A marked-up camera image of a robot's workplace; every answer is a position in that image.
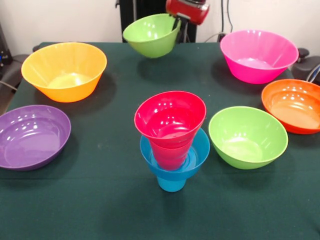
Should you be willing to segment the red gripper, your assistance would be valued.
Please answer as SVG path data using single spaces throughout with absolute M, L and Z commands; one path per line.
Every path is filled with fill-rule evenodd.
M 166 12 L 174 16 L 172 31 L 180 31 L 181 19 L 186 19 L 195 25 L 201 25 L 207 17 L 210 5 L 205 0 L 167 0 Z M 181 23 L 183 42 L 188 40 L 188 21 Z

